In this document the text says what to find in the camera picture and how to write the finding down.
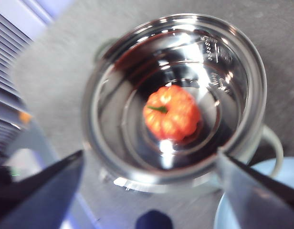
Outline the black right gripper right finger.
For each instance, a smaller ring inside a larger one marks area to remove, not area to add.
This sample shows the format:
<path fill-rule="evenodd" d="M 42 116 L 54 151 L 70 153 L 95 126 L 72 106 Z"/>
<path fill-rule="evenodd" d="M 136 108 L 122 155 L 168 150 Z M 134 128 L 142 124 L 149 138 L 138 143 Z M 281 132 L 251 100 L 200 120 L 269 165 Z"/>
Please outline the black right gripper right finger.
<path fill-rule="evenodd" d="M 249 167 L 219 153 L 224 194 L 218 205 L 218 228 L 294 229 L 294 157 L 285 157 L 271 178 L 274 164 L 269 159 Z"/>

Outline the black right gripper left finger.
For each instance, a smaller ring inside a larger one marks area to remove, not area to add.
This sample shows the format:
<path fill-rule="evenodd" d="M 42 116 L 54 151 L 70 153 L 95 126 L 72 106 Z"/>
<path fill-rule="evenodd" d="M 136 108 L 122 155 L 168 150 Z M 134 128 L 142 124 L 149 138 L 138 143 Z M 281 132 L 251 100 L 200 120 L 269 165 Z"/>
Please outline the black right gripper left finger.
<path fill-rule="evenodd" d="M 58 229 L 79 187 L 79 150 L 19 182 L 0 186 L 0 229 Z"/>

